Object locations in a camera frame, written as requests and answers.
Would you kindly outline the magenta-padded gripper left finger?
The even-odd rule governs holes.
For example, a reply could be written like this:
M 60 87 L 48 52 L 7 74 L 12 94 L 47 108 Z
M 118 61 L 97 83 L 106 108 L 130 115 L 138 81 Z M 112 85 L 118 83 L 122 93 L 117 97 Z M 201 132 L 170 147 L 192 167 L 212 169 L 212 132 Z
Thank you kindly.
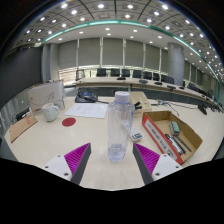
M 79 185 L 90 154 L 91 144 L 87 143 L 70 151 L 66 155 L 56 155 L 43 166 L 43 169 Z

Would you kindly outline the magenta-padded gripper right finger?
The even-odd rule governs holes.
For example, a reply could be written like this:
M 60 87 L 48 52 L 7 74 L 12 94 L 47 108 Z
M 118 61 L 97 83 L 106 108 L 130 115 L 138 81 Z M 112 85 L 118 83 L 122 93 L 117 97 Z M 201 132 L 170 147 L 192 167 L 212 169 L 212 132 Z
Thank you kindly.
M 145 185 L 182 169 L 168 154 L 157 154 L 140 144 L 133 144 L 133 154 Z

